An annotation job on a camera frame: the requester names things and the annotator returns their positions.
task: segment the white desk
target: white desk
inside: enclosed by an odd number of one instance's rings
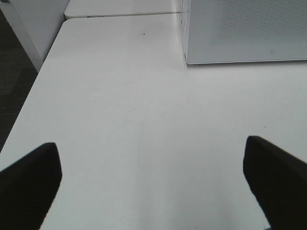
[[[177,0],[70,0],[67,19],[86,17],[162,14],[177,11]]]
[[[186,67],[177,15],[71,19],[0,154],[56,142],[43,230],[263,230],[248,135],[307,161],[307,64]]]

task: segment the white table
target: white table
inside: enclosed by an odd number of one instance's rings
[[[248,135],[307,161],[307,64],[184,63],[177,15],[71,19],[0,154],[56,142],[43,230],[263,230]]]
[[[70,0],[67,19],[177,12],[177,0]]]

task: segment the white cabinet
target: white cabinet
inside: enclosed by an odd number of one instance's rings
[[[10,0],[0,8],[39,71],[64,22],[69,0]]]
[[[183,0],[182,16],[189,64],[307,59],[306,0]]]

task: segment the dark carpet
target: dark carpet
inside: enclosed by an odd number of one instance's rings
[[[36,79],[37,71],[1,11],[0,31],[1,151]]]

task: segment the scratch mark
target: scratch mark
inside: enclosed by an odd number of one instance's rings
[[[133,110],[136,110],[136,109],[138,109],[138,108],[143,108],[143,107],[145,107],[145,105],[141,105],[141,106],[138,106],[138,107],[134,107],[134,108],[128,110],[125,114],[128,114],[128,113],[130,113],[130,112],[133,111]]]
[[[150,101],[148,107],[147,107],[147,110],[146,110],[146,114],[144,116],[144,119],[142,121],[142,124],[141,124],[141,128],[140,128],[140,134],[139,134],[139,152],[138,152],[138,160],[139,160],[139,169],[140,169],[140,151],[141,151],[141,134],[142,134],[142,131],[143,131],[143,127],[144,127],[144,124],[145,124],[145,121],[147,119],[147,116],[148,116],[148,111],[149,111],[149,108],[150,106],[152,105],[153,103],[153,99]]]
[[[187,98],[186,104],[189,104],[190,103],[190,97],[187,94],[186,94],[186,98]]]
[[[140,158],[141,158],[141,134],[142,134],[143,127],[144,127],[144,124],[145,124],[145,121],[147,119],[147,115],[148,115],[148,112],[149,112],[149,109],[150,109],[150,106],[152,105],[152,103],[153,103],[153,99],[150,101],[150,103],[149,103],[149,105],[147,107],[146,114],[145,114],[144,119],[142,121],[141,128],[140,128],[140,134],[139,134],[139,149],[138,149],[138,161],[139,162],[138,162],[138,167],[139,167],[139,180],[140,181],[141,181],[141,161],[140,161]],[[141,209],[142,209],[142,204],[141,203],[142,202],[140,201],[140,207],[139,207],[140,213],[142,213],[141,212]],[[142,218],[140,219],[140,225],[141,225],[141,229],[143,229],[142,228]]]

